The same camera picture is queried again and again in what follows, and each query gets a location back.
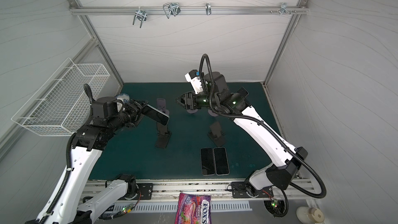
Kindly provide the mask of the landscape phone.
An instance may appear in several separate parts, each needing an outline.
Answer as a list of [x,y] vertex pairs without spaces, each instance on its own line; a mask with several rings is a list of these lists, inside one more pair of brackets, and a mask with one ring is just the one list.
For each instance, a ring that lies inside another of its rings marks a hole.
[[144,106],[142,109],[142,114],[156,121],[157,123],[160,123],[161,125],[167,125],[169,123],[169,115],[154,108],[151,105]]

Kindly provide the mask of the purple phone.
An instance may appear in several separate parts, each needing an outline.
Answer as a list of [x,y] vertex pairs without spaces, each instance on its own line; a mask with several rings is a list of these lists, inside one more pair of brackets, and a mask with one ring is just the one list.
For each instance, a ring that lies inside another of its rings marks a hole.
[[215,163],[214,163],[214,153],[212,148],[202,148],[200,150],[201,154],[201,170],[202,175],[209,176],[215,175]]

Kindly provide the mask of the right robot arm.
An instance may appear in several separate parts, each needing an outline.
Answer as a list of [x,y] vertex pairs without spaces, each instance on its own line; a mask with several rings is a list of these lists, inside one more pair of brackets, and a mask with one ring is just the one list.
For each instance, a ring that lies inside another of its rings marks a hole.
[[[263,188],[275,186],[284,191],[292,186],[299,192],[316,199],[326,196],[326,186],[318,173],[305,159],[308,152],[304,147],[296,148],[283,139],[258,114],[247,101],[248,92],[240,88],[232,93],[225,77],[211,69],[210,59],[203,54],[199,69],[185,75],[193,91],[184,93],[176,102],[188,111],[207,108],[214,114],[231,119],[248,133],[266,152],[270,165],[256,170],[245,180],[245,191],[249,197],[256,198]],[[293,182],[300,168],[307,169],[320,186],[320,193],[312,193]]]

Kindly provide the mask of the white-edged phone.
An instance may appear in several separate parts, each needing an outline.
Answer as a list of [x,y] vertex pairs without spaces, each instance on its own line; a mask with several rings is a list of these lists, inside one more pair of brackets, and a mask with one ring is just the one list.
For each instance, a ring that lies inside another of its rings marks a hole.
[[214,162],[217,175],[230,174],[227,151],[224,147],[214,148]]

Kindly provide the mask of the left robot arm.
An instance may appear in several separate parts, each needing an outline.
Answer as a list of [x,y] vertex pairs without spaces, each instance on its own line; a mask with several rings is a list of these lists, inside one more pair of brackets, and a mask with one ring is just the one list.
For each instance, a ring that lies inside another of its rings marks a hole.
[[148,107],[146,101],[101,97],[94,99],[91,87],[84,85],[90,102],[88,120],[68,139],[66,167],[51,197],[30,224],[93,224],[117,200],[138,194],[133,175],[121,174],[97,196],[80,204],[79,199],[93,167],[116,132],[136,127]]

